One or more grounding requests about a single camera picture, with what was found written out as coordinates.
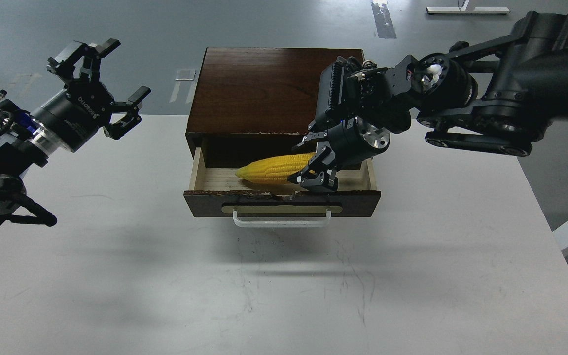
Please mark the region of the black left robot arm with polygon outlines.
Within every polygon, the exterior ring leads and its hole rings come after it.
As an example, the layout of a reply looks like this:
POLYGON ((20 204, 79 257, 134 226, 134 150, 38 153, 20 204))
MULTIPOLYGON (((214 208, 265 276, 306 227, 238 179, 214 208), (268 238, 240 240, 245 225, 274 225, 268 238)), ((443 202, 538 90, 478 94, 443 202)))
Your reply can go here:
POLYGON ((151 92, 138 88, 117 101, 101 83, 101 62, 119 47, 105 43, 70 43, 47 70, 63 81, 63 89, 36 110, 18 107, 0 91, 0 227, 13 224, 57 224, 56 216, 27 195, 23 176, 31 166, 43 167, 58 148, 78 151, 98 130, 118 140, 141 121, 142 101, 151 92))

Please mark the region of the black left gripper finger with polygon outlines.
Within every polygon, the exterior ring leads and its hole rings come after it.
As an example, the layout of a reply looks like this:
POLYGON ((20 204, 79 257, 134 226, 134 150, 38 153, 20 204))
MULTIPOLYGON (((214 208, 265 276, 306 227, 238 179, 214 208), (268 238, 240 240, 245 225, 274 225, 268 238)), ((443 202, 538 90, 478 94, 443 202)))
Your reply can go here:
POLYGON ((151 94, 151 88, 142 86, 127 101, 113 102, 104 106, 102 112, 107 118, 104 119, 102 128, 106 137, 118 140, 135 128, 141 121, 139 111, 142 108, 142 101, 149 94, 151 94), (120 120, 115 123, 110 122, 113 114, 122 113, 124 113, 124 116, 120 120))
POLYGON ((56 58, 48 59, 47 70, 67 86, 74 83, 99 83, 102 59, 119 46, 120 41, 114 38, 102 44, 74 41, 56 58))

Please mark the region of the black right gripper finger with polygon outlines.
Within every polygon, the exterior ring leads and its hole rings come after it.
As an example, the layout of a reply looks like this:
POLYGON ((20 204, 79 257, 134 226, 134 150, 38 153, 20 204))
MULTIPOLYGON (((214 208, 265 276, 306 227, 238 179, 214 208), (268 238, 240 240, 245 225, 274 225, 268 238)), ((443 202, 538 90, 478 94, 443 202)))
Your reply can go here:
POLYGON ((333 148, 329 141, 328 130, 309 132, 303 138, 302 141, 293 148, 291 151, 333 151, 333 148))
POLYGON ((300 171, 287 177, 313 193, 334 193, 338 190, 337 159, 329 143, 318 143, 316 153, 300 171))

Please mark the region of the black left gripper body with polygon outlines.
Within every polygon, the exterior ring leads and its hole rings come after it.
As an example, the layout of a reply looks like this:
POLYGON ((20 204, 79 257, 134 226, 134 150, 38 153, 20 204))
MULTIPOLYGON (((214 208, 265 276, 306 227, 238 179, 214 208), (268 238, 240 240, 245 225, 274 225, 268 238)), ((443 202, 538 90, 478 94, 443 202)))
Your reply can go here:
POLYGON ((103 83, 73 83, 32 110, 30 115, 55 134, 66 150, 75 152, 111 118, 103 108, 113 95, 103 83))

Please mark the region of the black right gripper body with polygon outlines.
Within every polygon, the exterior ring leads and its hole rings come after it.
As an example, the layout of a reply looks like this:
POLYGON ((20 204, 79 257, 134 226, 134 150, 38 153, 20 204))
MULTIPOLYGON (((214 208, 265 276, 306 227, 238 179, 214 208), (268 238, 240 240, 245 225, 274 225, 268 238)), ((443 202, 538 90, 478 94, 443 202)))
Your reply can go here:
POLYGON ((338 170, 379 155, 390 145, 389 130, 377 128, 359 116, 341 121, 327 132, 338 170))

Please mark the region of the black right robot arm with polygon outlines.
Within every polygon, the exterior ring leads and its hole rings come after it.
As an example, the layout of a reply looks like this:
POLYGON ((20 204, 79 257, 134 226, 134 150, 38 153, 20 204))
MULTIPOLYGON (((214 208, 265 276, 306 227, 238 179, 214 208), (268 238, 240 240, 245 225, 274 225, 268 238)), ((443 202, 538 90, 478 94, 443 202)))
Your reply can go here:
POLYGON ((568 120, 568 14, 530 11, 509 35, 394 67, 338 57, 296 146, 315 142, 316 152, 288 181, 337 191, 336 172, 386 151, 390 133, 410 128, 412 109, 433 146, 528 156, 553 121, 568 120))

